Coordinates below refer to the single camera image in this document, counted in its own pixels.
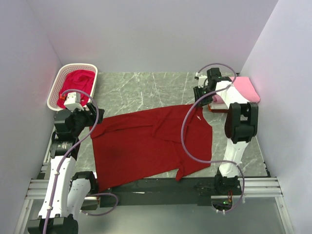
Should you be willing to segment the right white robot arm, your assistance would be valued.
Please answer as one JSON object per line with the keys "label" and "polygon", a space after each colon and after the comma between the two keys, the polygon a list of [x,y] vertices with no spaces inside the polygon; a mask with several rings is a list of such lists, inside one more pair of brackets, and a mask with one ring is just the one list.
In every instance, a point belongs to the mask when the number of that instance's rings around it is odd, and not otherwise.
{"label": "right white robot arm", "polygon": [[214,177],[214,190],[224,195],[239,186],[237,166],[249,142],[257,134],[258,104],[243,97],[234,86],[234,80],[223,77],[219,68],[207,70],[206,75],[196,73],[195,79],[198,80],[198,85],[193,88],[195,100],[215,91],[211,96],[202,98],[198,106],[211,104],[213,96],[218,95],[228,108],[224,125],[227,146],[223,162]]}

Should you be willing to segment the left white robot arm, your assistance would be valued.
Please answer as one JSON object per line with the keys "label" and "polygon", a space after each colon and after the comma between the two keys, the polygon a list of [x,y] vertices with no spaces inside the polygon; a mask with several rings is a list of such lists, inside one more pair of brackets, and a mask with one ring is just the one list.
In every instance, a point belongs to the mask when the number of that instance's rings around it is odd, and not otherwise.
{"label": "left white robot arm", "polygon": [[91,103],[83,109],[55,113],[48,187],[37,219],[28,223],[30,234],[78,233],[78,214],[84,199],[98,192],[92,171],[73,172],[80,148],[78,136],[85,127],[100,124],[103,115],[104,110],[97,110]]}

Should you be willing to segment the dark red t shirt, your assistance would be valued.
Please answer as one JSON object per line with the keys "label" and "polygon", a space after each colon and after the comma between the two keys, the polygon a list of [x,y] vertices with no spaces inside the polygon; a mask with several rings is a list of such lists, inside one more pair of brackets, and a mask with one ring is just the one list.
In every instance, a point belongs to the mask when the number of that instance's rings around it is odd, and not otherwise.
{"label": "dark red t shirt", "polygon": [[100,191],[171,170],[180,180],[212,158],[213,129],[190,105],[105,118],[91,139]]}

